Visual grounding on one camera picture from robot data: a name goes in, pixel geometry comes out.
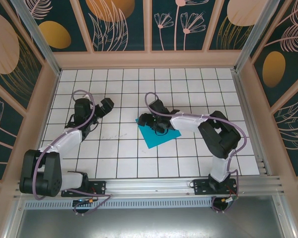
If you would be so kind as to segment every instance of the blue paper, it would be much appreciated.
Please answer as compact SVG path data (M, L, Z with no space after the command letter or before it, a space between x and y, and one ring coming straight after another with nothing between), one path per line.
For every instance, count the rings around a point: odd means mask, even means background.
M178 130L169 130L166 135L159 135L160 133L157 132L158 135L156 135L154 130L147 125L138 125L138 127L149 149L181 136Z

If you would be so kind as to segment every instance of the dark teal wallpaper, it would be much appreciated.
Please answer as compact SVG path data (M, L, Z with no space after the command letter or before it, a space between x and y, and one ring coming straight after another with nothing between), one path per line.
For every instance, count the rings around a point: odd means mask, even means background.
M0 179L11 155L23 117L0 97Z
M0 4L0 85L27 108L42 65Z
M201 50L214 3L213 0L153 0L152 50Z
M144 51L143 0L79 0L95 51Z
M298 176L298 92L274 114L274 117Z
M298 80L298 0L292 1L254 66L270 106Z
M278 14L280 8L283 6L285 0L280 0L278 7L276 8L272 18L270 18L270 21L268 22L264 32L262 33L261 37L258 39L257 44L255 45L254 49L252 50L252 52L250 53L250 57L253 58L253 55L255 54L255 52L257 51L257 48L259 47L260 43L262 42L263 37L266 35L268 29L270 28L270 26L272 25L273 21L275 20L276 15Z
M241 50L265 1L225 0L210 50Z

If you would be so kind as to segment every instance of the purple cable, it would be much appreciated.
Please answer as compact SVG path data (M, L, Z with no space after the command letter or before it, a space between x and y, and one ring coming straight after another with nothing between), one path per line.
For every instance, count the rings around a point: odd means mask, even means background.
M226 170L227 170L227 172L228 172L229 174L235 174L235 173L236 173L236 186L237 186L237 187L236 187L236 195L238 195L238 170L236 169L236 170L234 170L234 171L231 172L231 171L229 171L229 167L230 167L230 163L231 163L231 160L232 160L233 156L236 155L237 152L241 151L241 150L246 146L246 143L247 143L247 136L246 136L245 132L244 132L239 126L237 126L236 124L234 124L234 123L232 123L232 122L230 122L230 121L228 121L228 120L222 119L222 118L215 118L215 117L206 116L206 115L186 114L186 113L177 113L177 114L172 114L172 115L158 113L158 112L154 111L154 110L149 106L149 104L148 104L148 102L147 102L147 96L148 96L149 94L153 94L153 95L155 95L158 99L159 99L159 97L158 97L158 95L157 95L156 93L153 93L153 92L148 92L148 93L145 94L145 104L146 104L147 108L149 109L149 111L151 111L152 113L154 113L154 114L156 114L156 115L159 115L159 116L162 116L162 117L189 116L189 117L196 117L196 118L205 118L205 119L211 119L211 120L218 120L218 121L222 121L222 122L224 122L224 123L226 123L226 124L228 124L228 125L231 125L231 126L235 127L237 130L239 130L239 131L241 132L241 134L242 134L243 137L244 137L244 143L242 144L241 147L239 147L237 150L234 150L234 151L230 154L229 159L228 159L228 163L227 163L227 168L226 168ZM211 204L211 205L212 205L212 209L213 209L214 211L220 211L220 209L218 209L218 208L216 208L216 207L213 206L213 203L214 203L215 198L216 198L216 196L212 197L212 204Z
M74 101L75 101L74 95L75 95L77 92L83 92L83 93L87 94L87 95L90 97L91 102L92 102L92 105L93 105L92 112L91 112L89 118L87 119L87 121L85 121L83 124L81 124L81 125L79 125L79 126L73 128L73 129L70 129L69 131L64 132L62 135L60 135L58 138L56 138L54 141L52 141L52 143L51 143L48 147L46 147L46 149L45 149L45 150L41 153L41 155L39 156L39 158L38 158L38 160L37 160L37 162L36 162L35 168L34 168L33 182L32 182L32 193L33 193L33 196L34 196L34 198L35 198L36 200L42 200L42 199L45 197L45 196L38 197L38 195L37 195L37 193L36 193L36 187L35 187L35 185L36 185L36 177L37 177L37 174L38 174L39 165L40 165L40 162L41 162L43 156L44 156L44 155L48 152L48 150L49 150L50 148L52 148L53 145L55 145L61 138L63 138L64 136L66 136L68 133L70 133L70 132L72 132L72 131L74 131L74 130L77 130L77 129L83 127L83 126L85 126L87 123L89 123L89 121L90 121L90 120L93 118L93 116L94 116L94 112L95 112L95 101L94 101L93 95L92 95L91 93L89 93L89 92L86 92L85 90L76 90L76 91L74 91L73 94L72 94L72 98L73 98Z

